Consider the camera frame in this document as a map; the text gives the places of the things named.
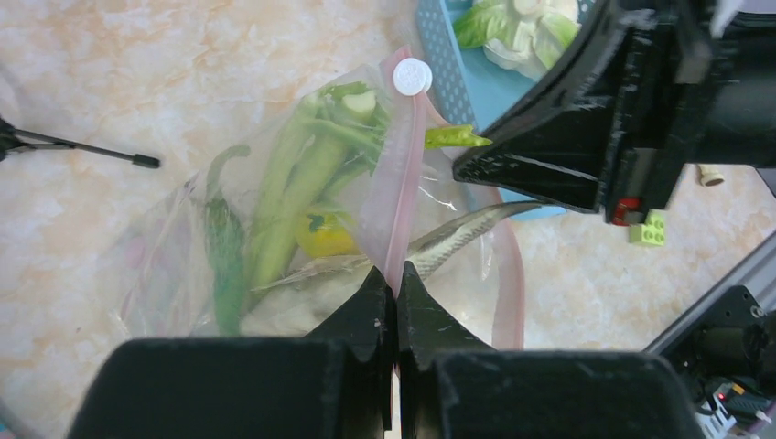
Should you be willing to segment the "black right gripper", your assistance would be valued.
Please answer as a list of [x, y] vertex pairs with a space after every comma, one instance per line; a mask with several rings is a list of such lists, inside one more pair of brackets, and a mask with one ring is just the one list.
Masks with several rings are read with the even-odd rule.
[[453, 165], [608, 223], [667, 207], [687, 164], [775, 165], [772, 1], [598, 1], [566, 53]]

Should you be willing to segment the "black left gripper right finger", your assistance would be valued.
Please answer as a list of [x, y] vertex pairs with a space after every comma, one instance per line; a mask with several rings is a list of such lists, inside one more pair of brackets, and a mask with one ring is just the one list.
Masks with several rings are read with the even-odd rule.
[[396, 303], [404, 438], [698, 438], [671, 366], [640, 351], [497, 350], [407, 263]]

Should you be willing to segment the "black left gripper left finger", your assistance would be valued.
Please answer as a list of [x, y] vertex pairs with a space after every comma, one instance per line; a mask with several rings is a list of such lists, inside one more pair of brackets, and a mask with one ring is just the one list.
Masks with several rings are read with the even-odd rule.
[[377, 270], [303, 337], [137, 338], [99, 369], [71, 438], [381, 438], [391, 291]]

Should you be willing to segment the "grey toy fish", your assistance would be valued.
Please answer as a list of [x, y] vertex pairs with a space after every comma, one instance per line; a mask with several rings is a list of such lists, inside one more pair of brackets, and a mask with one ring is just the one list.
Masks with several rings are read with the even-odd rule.
[[[410, 242], [406, 260], [415, 266], [418, 274], [428, 277], [453, 254], [492, 230], [502, 220], [539, 209], [545, 205], [544, 201], [539, 200], [502, 202], [452, 219]], [[261, 286], [259, 290], [261, 292], [269, 291], [281, 285], [300, 282], [319, 274], [353, 272], [359, 267], [371, 265], [364, 255], [331, 256], [316, 259], [279, 281]]]

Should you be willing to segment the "white cauliflower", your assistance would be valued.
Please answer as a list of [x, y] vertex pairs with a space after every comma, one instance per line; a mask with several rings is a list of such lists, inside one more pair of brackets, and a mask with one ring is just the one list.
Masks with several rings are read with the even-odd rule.
[[481, 48], [499, 68], [539, 81], [576, 38], [585, 11], [568, 0], [474, 1], [453, 31], [460, 48]]

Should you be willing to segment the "yellow banana pepper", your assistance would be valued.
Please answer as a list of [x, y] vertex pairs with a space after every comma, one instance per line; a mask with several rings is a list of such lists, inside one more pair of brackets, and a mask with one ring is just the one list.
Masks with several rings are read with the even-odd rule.
[[299, 248], [310, 258], [354, 255], [360, 250], [350, 235], [354, 220], [347, 212], [308, 209], [296, 220]]

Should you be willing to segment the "clear zip top bag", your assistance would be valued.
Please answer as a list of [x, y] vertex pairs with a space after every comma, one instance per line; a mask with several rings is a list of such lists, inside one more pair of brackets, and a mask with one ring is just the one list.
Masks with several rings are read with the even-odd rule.
[[411, 263], [454, 320], [495, 348], [524, 343], [510, 216], [535, 210], [457, 182], [476, 143], [432, 105], [409, 48], [301, 98], [134, 220], [104, 255], [124, 337], [300, 337], [370, 272], [397, 294]]

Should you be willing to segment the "green chili pepper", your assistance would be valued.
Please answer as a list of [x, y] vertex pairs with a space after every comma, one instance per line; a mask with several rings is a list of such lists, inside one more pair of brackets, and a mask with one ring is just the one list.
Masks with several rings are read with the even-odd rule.
[[227, 337], [240, 334], [240, 314], [247, 291], [243, 274], [245, 233], [222, 193], [220, 176], [230, 159], [249, 154], [248, 145], [229, 147], [215, 157], [206, 177], [204, 221], [207, 256], [214, 274], [213, 311], [219, 333]]

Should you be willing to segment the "light blue plastic basket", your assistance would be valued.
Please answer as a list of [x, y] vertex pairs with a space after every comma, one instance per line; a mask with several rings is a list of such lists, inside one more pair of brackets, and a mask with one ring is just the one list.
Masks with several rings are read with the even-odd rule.
[[[540, 80], [530, 80], [516, 71], [499, 68], [486, 59], [481, 48], [462, 49], [458, 46], [453, 23], [469, 10], [473, 2], [421, 1], [416, 11], [416, 22], [426, 62], [435, 75], [434, 90], [439, 111], [454, 124], [470, 124], [482, 132]], [[579, 14], [582, 24], [594, 4], [591, 1], [578, 2], [587, 6], [587, 11]]]

